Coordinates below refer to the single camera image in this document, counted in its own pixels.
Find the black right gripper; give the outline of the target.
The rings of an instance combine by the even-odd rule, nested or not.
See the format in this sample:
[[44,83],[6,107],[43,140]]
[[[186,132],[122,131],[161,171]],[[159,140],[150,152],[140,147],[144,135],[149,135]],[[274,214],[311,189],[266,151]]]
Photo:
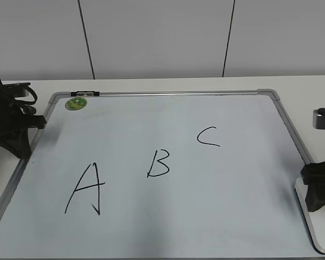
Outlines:
[[303,183],[308,185],[305,203],[309,212],[325,206],[325,161],[309,163],[301,170]]

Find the silver black arm base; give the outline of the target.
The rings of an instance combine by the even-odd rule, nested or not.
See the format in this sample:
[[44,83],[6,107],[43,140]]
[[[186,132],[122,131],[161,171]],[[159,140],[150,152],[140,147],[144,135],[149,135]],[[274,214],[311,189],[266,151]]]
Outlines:
[[325,130],[325,108],[318,108],[313,111],[313,127]]

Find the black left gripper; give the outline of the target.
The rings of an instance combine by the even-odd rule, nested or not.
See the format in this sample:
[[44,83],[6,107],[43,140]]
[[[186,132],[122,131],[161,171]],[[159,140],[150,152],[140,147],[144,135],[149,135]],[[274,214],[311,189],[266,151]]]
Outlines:
[[0,146],[19,159],[31,156],[28,128],[43,129],[43,115],[25,114],[14,103],[0,103]]

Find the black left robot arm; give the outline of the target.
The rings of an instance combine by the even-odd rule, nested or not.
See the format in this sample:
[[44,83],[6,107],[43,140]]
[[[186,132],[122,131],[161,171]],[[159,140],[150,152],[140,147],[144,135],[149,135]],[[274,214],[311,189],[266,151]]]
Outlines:
[[[29,82],[2,84],[0,79],[0,146],[20,159],[32,154],[28,129],[43,129],[47,123],[43,115],[36,114],[36,101]],[[325,161],[306,164],[301,176],[308,187],[307,209],[315,212],[325,206]]]

